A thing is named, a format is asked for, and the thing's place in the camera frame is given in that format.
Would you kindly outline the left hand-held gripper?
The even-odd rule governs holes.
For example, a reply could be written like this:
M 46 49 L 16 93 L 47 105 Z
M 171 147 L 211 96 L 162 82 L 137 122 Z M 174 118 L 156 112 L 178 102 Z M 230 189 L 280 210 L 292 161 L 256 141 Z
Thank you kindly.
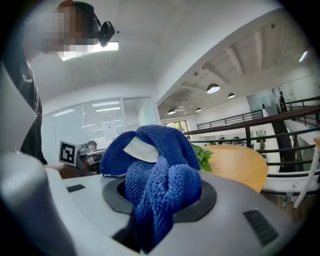
M 61 140 L 58 160 L 62 164 L 74 167 L 81 176 L 93 176 L 100 173 L 100 161 L 87 143 L 79 144 Z

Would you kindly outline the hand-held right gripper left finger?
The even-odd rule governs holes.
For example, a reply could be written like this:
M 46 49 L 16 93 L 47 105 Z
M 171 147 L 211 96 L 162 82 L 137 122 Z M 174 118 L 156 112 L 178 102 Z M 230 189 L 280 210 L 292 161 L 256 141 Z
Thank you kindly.
M 112 237 L 129 215 L 114 211 L 103 197 L 110 182 L 102 175 L 62 179 L 47 168 L 48 184 L 59 217 L 71 236 L 76 256 L 135 256 L 135 251 Z

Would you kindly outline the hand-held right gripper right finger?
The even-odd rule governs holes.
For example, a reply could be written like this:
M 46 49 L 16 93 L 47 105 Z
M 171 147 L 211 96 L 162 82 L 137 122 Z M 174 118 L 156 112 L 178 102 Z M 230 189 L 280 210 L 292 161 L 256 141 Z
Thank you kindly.
M 216 203 L 197 222 L 175 223 L 149 256 L 276 256 L 299 226 L 243 183 L 201 172 Z

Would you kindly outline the green leafy plant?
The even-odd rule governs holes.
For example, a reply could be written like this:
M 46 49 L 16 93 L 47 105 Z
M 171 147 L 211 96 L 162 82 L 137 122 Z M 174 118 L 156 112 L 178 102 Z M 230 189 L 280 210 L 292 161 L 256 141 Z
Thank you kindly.
M 192 144 L 193 150 L 197 156 L 198 163 L 200 165 L 200 170 L 204 172 L 212 173 L 212 167 L 209 163 L 212 155 L 214 154 L 212 151 L 208 149 L 204 149 L 198 145 Z

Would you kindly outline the blue cloth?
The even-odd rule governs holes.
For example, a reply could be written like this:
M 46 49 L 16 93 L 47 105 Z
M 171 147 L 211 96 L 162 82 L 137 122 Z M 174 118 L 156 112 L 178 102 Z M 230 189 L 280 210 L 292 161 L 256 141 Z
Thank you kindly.
M 155 162 L 125 152 L 133 139 L 155 147 Z M 201 167 L 196 153 L 176 128 L 144 125 L 120 134 L 100 162 L 105 176 L 125 176 L 124 198 L 133 204 L 134 226 L 140 248 L 150 252 L 171 230 L 174 213 L 201 196 Z

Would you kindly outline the person's left forearm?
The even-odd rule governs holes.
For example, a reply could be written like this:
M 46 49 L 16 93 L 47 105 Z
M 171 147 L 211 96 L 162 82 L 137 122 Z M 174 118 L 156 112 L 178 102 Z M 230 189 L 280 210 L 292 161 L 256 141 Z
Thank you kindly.
M 62 179 L 72 179 L 72 178 L 80 178 L 82 175 L 78 172 L 78 170 L 66 164 L 63 165 L 56 165 L 56 166 L 49 166 L 44 165 L 46 168 L 54 169 L 59 172 Z

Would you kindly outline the white paper notice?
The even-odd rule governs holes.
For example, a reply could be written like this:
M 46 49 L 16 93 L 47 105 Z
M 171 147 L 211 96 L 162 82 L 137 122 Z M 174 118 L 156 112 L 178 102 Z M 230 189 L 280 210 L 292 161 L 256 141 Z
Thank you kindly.
M 114 120 L 103 122 L 102 129 L 106 140 L 115 139 L 117 137 L 117 129 Z

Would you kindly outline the person's black shirt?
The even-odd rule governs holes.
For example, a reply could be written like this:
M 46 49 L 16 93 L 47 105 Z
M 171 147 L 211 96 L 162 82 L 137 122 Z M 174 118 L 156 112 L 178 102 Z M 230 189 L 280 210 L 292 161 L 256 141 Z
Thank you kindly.
M 26 121 L 26 135 L 20 151 L 39 160 L 43 165 L 48 162 L 42 151 L 42 102 L 35 76 L 30 68 L 22 48 L 10 52 L 4 57 L 4 64 L 13 84 L 23 98 L 21 104 L 27 114 L 22 120 Z

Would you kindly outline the black metal railing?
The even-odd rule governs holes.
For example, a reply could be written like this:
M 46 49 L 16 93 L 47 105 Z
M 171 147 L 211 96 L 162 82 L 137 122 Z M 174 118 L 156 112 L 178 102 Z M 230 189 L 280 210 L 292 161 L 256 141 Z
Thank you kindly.
M 263 117 L 264 117 L 263 111 L 260 109 L 260 110 L 255 110 L 252 112 L 238 114 L 238 115 L 231 116 L 231 117 L 217 119 L 217 120 L 210 121 L 210 122 L 200 123 L 197 125 L 197 128 L 198 128 L 198 130 L 203 130 L 203 129 L 215 128 L 215 127 L 220 127 L 220 126 L 228 126 L 228 125 L 233 125 L 236 123 L 242 123 L 242 122 L 246 122 L 246 121 L 260 119 Z

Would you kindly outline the white-legged wooden desk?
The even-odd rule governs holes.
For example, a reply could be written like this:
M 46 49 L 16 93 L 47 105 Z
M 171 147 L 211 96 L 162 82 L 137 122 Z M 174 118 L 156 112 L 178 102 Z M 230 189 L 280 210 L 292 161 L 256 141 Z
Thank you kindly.
M 317 169 L 317 165 L 320 159 L 320 137 L 315 137 L 313 139 L 313 141 L 315 142 L 315 150 L 314 150 L 314 154 L 313 154 L 313 159 L 312 159 L 312 163 L 311 163 L 311 167 L 309 170 L 309 174 L 307 176 L 307 181 L 305 183 L 304 188 L 301 190 L 297 200 L 295 201 L 293 207 L 295 209 L 297 209 L 300 205 L 300 203 L 302 202 L 302 200 L 304 199 L 310 185 L 312 182 L 313 177 L 315 176 L 315 172 Z

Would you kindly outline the large window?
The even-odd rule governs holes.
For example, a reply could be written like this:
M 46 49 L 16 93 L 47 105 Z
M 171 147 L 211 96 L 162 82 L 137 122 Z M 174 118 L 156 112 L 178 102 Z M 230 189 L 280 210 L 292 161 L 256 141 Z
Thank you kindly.
M 179 130 L 182 133 L 189 131 L 186 120 L 163 123 L 162 125 L 165 126 L 165 127 L 175 128 L 175 129 Z

